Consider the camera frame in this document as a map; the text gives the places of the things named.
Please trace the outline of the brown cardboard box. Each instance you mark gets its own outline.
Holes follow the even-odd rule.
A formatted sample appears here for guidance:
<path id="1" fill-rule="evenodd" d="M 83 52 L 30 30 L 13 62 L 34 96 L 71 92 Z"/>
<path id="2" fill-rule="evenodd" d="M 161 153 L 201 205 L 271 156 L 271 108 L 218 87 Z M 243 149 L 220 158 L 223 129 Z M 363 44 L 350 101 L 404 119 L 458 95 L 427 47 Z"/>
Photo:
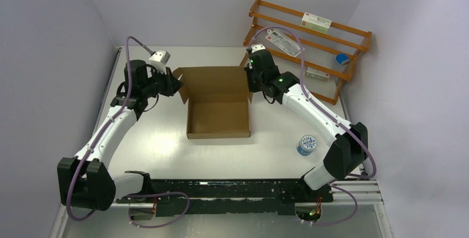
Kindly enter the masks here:
<path id="1" fill-rule="evenodd" d="M 252 93 L 240 58 L 209 58 L 185 64 L 172 74 L 182 82 L 178 93 L 187 105 L 188 139 L 248 138 Z"/>

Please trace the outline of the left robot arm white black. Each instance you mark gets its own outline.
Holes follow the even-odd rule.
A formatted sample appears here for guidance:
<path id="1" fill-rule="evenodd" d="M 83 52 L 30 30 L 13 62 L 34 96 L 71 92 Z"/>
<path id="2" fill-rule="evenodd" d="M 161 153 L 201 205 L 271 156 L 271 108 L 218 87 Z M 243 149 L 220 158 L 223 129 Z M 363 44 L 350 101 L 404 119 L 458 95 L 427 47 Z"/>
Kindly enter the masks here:
<path id="1" fill-rule="evenodd" d="M 174 96 L 183 84 L 169 67 L 144 60 L 132 60 L 124 68 L 124 77 L 96 133 L 73 157 L 58 163 L 64 206 L 105 211 L 117 199 L 132 196 L 144 203 L 153 195 L 148 173 L 130 170 L 111 176 L 108 167 L 127 132 L 145 112 L 148 100 Z"/>

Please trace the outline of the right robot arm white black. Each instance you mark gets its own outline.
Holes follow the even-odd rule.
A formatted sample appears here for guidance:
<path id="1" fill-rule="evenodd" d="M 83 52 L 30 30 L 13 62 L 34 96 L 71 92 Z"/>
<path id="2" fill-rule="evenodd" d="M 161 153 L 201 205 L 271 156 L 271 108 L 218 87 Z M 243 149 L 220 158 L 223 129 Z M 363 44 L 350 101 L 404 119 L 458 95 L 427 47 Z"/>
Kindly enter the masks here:
<path id="1" fill-rule="evenodd" d="M 306 172 L 298 187 L 304 201 L 313 201 L 320 188 L 351 175 L 368 158 L 367 128 L 332 112 L 291 72 L 281 73 L 272 54 L 261 44 L 247 49 L 244 68 L 250 92 L 261 92 L 306 120 L 328 146 L 323 160 Z"/>

